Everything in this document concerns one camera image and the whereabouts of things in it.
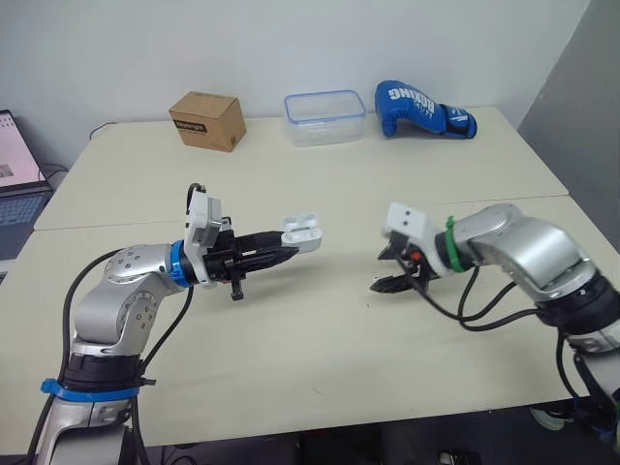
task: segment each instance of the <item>blue ring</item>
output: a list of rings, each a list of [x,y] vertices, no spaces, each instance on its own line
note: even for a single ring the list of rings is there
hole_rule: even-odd
[[[170,265],[172,271],[170,272],[170,278],[184,288],[191,288],[190,283],[185,279],[185,273],[183,272],[183,266],[181,266],[181,248],[183,247],[183,241],[177,240],[173,243],[170,249]]]
[[[77,392],[64,389],[53,378],[47,378],[41,384],[41,392],[54,394],[56,397],[69,402],[110,402],[110,400],[130,399],[140,392],[139,387],[130,387],[107,392]]]

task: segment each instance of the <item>laptop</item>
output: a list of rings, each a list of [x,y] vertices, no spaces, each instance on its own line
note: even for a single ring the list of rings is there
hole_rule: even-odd
[[[0,261],[17,257],[51,195],[11,112],[0,110]]]

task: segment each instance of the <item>clear plastic container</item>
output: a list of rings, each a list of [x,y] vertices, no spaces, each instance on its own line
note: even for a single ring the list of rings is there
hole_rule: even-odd
[[[299,147],[361,139],[366,108],[355,90],[293,94],[284,99],[287,127]]]

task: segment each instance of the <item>boxing glove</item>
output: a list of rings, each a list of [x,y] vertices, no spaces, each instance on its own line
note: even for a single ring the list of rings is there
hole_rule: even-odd
[[[384,80],[375,92],[375,110],[384,135],[396,133],[396,122],[408,119],[433,134],[456,139],[471,139],[476,135],[476,119],[462,108],[436,104],[413,85],[399,80]]]

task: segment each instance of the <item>brown cardboard box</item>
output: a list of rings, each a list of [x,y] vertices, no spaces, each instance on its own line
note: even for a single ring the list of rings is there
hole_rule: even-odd
[[[236,97],[188,92],[172,106],[170,117],[185,145],[231,152],[245,135]]]

